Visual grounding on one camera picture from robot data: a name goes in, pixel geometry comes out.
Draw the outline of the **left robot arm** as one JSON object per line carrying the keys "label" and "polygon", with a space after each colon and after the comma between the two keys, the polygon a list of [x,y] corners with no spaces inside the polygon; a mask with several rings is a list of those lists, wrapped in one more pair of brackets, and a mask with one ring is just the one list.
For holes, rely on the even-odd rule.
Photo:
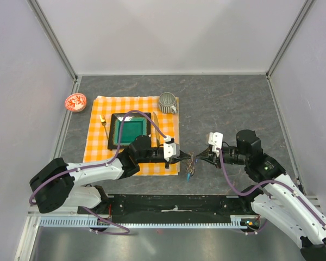
{"label": "left robot arm", "polygon": [[102,214],[108,209],[108,200],[99,189],[91,188],[91,183],[129,178],[140,171],[143,163],[162,163],[167,169],[190,158],[174,139],[152,147],[150,137],[145,135],[138,136],[122,152],[106,160],[66,163],[62,158],[55,158],[30,180],[29,203],[37,206],[41,214],[62,206],[86,207]]}

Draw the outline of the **keyring with keys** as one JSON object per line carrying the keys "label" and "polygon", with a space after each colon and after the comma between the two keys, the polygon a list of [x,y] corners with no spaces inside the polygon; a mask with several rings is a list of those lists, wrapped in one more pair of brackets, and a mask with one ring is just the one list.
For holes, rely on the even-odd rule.
{"label": "keyring with keys", "polygon": [[190,152],[191,154],[193,154],[193,157],[191,159],[187,160],[186,163],[186,178],[187,178],[187,173],[188,172],[192,172],[193,175],[195,173],[195,167],[197,164],[198,159],[195,159],[195,153],[194,152]]}

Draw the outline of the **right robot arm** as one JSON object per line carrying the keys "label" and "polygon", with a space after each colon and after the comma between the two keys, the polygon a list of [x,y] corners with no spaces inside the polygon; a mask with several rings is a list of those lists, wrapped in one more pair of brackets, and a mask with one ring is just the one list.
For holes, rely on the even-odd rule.
{"label": "right robot arm", "polygon": [[[236,134],[236,145],[229,146],[223,134],[210,132],[208,148],[197,157],[222,169],[226,182],[237,194],[239,210],[260,215],[284,232],[300,249],[305,260],[326,260],[326,216],[294,184],[286,170],[265,154],[255,131]],[[243,165],[256,185],[239,191],[232,184],[226,164]]]}

